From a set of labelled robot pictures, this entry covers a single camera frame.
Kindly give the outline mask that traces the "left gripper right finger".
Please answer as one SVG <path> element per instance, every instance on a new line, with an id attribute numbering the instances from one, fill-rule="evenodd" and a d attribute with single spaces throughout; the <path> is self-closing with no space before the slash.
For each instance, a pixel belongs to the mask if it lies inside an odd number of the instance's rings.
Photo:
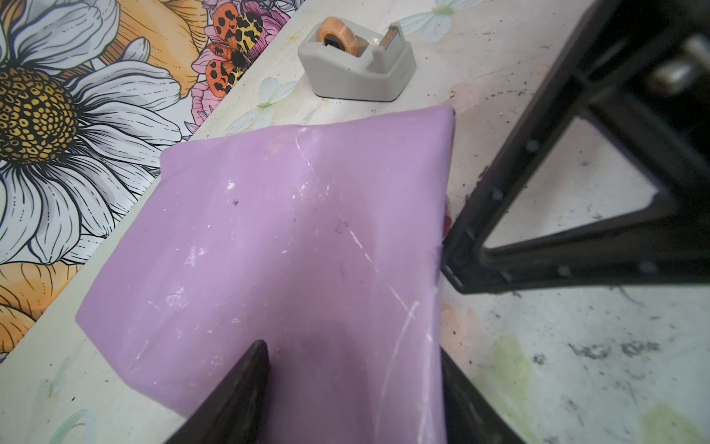
<path id="1" fill-rule="evenodd" d="M 447 442 L 523 444 L 524 440 L 473 386 L 449 354 L 441 351 Z"/>

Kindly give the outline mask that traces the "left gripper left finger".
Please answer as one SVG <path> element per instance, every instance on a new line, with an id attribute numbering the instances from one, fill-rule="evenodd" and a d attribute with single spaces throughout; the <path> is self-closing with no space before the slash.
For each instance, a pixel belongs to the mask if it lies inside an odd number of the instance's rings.
<path id="1" fill-rule="evenodd" d="M 257 442 L 269 373 L 267 343 L 257 340 L 166 443 Z"/>

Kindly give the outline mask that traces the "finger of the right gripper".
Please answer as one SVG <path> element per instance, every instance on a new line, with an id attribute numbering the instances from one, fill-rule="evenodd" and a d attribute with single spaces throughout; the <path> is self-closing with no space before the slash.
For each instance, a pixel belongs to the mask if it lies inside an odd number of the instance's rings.
<path id="1" fill-rule="evenodd" d="M 709 281 L 709 5 L 595 1 L 468 197 L 461 294 Z"/>

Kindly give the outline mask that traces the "pink wrapping paper sheet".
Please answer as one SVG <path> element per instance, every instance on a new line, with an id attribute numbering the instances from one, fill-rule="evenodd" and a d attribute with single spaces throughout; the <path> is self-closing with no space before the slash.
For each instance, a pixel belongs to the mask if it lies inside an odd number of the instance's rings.
<path id="1" fill-rule="evenodd" d="M 442 443 L 439 262 L 455 113 L 183 142 L 77 323 L 188 416 L 257 340 L 262 443 Z"/>

